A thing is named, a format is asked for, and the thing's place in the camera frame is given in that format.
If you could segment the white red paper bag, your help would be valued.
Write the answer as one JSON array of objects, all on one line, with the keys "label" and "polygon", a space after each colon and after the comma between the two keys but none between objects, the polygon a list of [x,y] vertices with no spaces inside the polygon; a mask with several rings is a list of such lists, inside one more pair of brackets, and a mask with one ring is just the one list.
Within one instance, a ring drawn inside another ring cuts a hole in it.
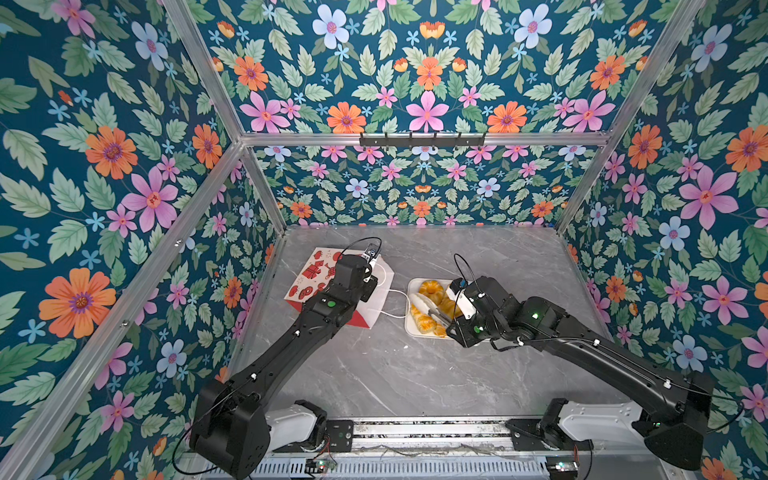
[{"label": "white red paper bag", "polygon": [[317,247],[284,299],[300,312],[339,314],[341,323],[371,329],[393,278],[374,244],[364,250]]}]

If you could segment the long twisted fake bread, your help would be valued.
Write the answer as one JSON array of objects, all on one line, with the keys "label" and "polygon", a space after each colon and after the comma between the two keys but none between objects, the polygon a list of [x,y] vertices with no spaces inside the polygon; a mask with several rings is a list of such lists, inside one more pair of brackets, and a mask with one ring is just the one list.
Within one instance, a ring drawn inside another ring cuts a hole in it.
[{"label": "long twisted fake bread", "polygon": [[457,317],[461,317],[463,315],[463,312],[457,306],[456,302],[451,300],[449,297],[444,297],[438,303],[438,310],[449,320],[455,320]]}]

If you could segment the round orange bun fake bread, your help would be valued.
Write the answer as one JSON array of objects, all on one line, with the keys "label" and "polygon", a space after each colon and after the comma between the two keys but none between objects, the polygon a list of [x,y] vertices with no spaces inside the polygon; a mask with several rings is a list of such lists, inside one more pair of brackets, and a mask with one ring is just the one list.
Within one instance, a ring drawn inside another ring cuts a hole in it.
[{"label": "round orange bun fake bread", "polygon": [[445,298],[445,289],[437,280],[424,281],[420,285],[418,293],[435,305],[439,305]]}]

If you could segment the metal tongs white tips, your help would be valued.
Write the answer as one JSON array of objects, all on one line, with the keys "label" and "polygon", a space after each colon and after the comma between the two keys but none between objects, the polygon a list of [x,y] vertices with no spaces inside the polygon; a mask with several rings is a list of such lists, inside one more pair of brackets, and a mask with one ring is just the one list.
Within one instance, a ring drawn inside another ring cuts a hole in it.
[{"label": "metal tongs white tips", "polygon": [[443,327],[447,328],[452,324],[453,320],[442,312],[431,299],[420,293],[416,293],[416,298],[425,307],[426,313]]}]

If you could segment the yellow fake bread piece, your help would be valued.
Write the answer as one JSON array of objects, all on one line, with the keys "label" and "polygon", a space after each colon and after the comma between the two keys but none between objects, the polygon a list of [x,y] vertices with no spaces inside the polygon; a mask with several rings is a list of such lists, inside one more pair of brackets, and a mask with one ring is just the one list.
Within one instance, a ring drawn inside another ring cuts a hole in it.
[{"label": "yellow fake bread piece", "polygon": [[424,314],[417,307],[411,306],[410,314],[420,334],[434,335],[438,338],[447,337],[445,327],[436,321],[433,317]]}]

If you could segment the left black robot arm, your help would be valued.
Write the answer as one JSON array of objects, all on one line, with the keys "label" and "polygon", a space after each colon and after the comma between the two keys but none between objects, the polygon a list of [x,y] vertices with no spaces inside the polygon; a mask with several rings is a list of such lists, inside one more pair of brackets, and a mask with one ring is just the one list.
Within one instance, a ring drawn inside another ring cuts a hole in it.
[{"label": "left black robot arm", "polygon": [[252,474],[264,457],[288,445],[323,445],[327,412],[305,400],[272,410],[273,397],[321,346],[329,342],[378,285],[377,255],[343,253],[329,285],[309,298],[295,321],[261,356],[226,381],[199,393],[189,446],[235,479]]}]

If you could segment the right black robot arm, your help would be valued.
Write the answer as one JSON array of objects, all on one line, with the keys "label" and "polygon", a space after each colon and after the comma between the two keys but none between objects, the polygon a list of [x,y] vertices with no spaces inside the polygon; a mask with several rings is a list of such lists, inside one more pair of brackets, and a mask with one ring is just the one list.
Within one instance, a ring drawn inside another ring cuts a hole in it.
[{"label": "right black robot arm", "polygon": [[626,396],[615,404],[556,398],[532,437],[551,448],[590,441],[645,447],[660,460],[695,471],[703,463],[714,382],[701,372],[682,375],[625,350],[541,297],[518,300],[493,278],[456,279],[450,338],[496,351],[530,347],[565,360]]}]

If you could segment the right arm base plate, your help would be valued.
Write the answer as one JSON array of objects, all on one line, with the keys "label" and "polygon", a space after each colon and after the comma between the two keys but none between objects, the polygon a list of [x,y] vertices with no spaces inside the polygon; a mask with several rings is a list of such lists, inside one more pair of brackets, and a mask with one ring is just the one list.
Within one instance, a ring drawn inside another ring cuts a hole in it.
[{"label": "right arm base plate", "polygon": [[545,424],[539,418],[511,418],[504,423],[510,431],[510,438],[518,451],[590,451],[594,448],[591,440],[576,441],[568,437],[559,427]]}]

